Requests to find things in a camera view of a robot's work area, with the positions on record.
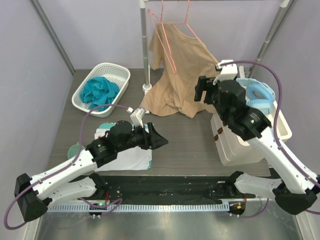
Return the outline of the beige t shirt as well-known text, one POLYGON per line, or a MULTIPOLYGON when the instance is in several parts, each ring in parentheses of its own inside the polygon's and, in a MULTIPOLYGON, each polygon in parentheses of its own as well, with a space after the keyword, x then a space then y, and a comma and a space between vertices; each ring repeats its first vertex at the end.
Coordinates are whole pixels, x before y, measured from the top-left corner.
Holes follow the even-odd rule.
POLYGON ((194 101, 198 78, 215 77, 218 63, 199 38, 183 34, 172 23, 158 23, 149 50, 152 51, 152 69, 163 66, 163 74, 144 96, 142 108, 160 117, 180 112, 193 118, 204 110, 215 112, 212 105, 194 101))

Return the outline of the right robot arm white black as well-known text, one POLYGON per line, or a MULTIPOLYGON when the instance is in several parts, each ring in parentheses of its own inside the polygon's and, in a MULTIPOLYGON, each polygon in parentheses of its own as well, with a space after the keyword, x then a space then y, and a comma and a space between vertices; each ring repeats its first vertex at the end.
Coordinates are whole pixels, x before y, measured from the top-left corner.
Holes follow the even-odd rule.
POLYGON ((269 119, 247 105, 246 90, 236 80, 214 82, 213 78, 200 76, 194 100, 213 105, 231 132, 258 150, 279 175, 278 179, 272 179, 236 171, 225 186, 230 197, 252 194, 275 200, 291 215, 298 215, 313 205, 320 192, 320 178, 276 136, 269 119))

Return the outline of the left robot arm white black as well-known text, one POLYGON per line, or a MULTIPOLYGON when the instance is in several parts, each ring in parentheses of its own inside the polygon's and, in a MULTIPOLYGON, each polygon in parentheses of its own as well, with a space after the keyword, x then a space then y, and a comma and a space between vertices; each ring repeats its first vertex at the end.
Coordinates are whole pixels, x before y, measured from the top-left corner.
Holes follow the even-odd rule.
POLYGON ((118 121, 105 135, 93 140, 75 156, 43 173, 17 177, 14 196, 25 222, 44 215, 55 205, 79 198, 102 199, 107 184, 96 169, 117 159, 120 152, 139 147, 156 150, 168 144, 152 123, 147 127, 118 121))

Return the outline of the teal t shirt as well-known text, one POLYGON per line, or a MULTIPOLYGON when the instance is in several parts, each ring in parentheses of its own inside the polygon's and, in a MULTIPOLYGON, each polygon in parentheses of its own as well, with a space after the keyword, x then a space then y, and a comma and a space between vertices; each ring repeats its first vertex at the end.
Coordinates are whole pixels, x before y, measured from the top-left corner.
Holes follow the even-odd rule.
POLYGON ((114 82, 104 76, 96 76, 89 79, 80 92, 79 97, 85 104, 89 103, 89 109, 106 104, 112 104, 120 88, 114 82))

